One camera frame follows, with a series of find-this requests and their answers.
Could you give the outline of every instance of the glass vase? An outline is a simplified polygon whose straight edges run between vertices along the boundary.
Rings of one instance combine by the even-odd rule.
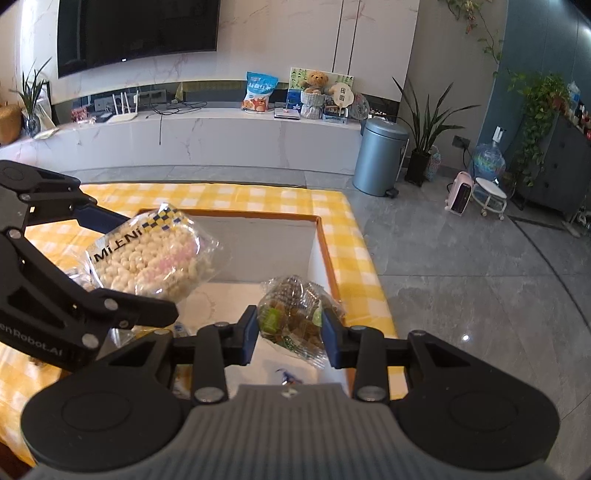
[[[36,114],[30,114],[25,118],[25,133],[33,138],[41,131],[41,122]]]

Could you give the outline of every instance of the teddy bear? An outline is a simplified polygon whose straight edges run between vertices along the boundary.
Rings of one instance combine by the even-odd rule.
[[[306,93],[324,93],[324,87],[329,82],[329,77],[324,72],[312,70],[306,74],[306,79],[299,85]]]

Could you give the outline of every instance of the wall outlet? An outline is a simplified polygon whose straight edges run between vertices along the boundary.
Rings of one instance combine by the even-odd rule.
[[[468,149],[468,147],[470,146],[470,140],[468,140],[467,138],[464,137],[460,137],[458,135],[454,135],[453,136],[453,140],[452,140],[452,145],[454,147],[457,148],[461,148],[461,149]]]

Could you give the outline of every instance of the candy wrapper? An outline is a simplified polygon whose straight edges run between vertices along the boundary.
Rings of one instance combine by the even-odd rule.
[[[178,303],[217,274],[227,255],[198,224],[163,203],[99,238],[86,259],[100,287]]]
[[[342,321],[343,308],[322,287],[297,275],[273,278],[264,288],[266,294],[258,305],[263,338],[323,368],[326,353],[320,338],[322,310],[332,308]]]

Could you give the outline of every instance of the gray trash can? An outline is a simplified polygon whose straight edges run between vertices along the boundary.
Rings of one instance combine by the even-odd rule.
[[[370,118],[361,133],[363,141],[355,165],[353,185],[358,190],[383,197],[394,187],[408,132],[401,125],[382,118]]]

